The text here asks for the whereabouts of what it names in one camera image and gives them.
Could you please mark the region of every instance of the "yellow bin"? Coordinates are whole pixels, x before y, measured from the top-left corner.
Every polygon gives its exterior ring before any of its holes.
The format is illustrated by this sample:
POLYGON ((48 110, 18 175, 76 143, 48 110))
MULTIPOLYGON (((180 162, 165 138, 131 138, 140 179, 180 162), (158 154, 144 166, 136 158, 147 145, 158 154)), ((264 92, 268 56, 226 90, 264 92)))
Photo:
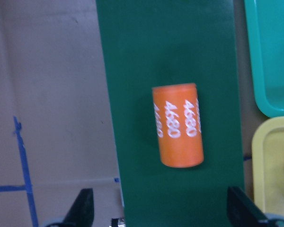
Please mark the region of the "yellow bin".
POLYGON ((284 117, 271 118, 252 141, 255 204, 264 213, 284 216, 284 117))

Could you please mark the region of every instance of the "blue line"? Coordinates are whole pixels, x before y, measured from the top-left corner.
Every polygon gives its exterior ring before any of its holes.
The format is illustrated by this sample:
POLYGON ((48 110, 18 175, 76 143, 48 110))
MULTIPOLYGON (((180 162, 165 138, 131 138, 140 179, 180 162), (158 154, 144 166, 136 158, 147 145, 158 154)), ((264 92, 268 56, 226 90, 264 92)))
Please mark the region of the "blue line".
POLYGON ((33 227, 38 227, 38 218, 37 218, 37 212, 35 207, 35 201, 33 196, 33 187, 29 176, 29 169, 28 169, 28 163, 27 163, 27 155, 26 150, 24 148, 23 139, 20 135, 20 130, 22 129, 21 123, 18 123, 17 118, 14 116, 14 123, 15 123, 15 134, 17 135, 18 140, 18 148, 20 152, 20 158, 21 158, 21 164, 22 164, 22 172, 25 182, 25 190, 27 192, 27 199, 29 204, 29 211, 30 216, 33 222, 33 227))
POLYGON ((0 192, 15 192, 15 191, 25 191, 25 185, 19 185, 19 186, 4 185, 4 186, 0 186, 0 192))

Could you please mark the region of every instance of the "dark green board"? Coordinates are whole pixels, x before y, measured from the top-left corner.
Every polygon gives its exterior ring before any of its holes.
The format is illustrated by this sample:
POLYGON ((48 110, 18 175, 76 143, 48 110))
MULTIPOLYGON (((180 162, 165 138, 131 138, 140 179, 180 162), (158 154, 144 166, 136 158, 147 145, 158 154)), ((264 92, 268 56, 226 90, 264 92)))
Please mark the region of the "dark green board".
POLYGON ((226 192, 244 187, 230 0, 98 0, 128 227, 227 227, 226 192), (160 162, 151 88, 195 82, 204 162, 160 162))

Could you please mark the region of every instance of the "teal bin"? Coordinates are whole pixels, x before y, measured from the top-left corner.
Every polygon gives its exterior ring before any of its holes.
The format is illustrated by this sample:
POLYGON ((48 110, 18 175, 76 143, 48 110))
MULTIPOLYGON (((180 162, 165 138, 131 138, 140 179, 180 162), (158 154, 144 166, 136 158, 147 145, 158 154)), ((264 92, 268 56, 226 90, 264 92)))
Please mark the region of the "teal bin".
POLYGON ((284 0, 245 0, 256 103, 284 116, 284 0))

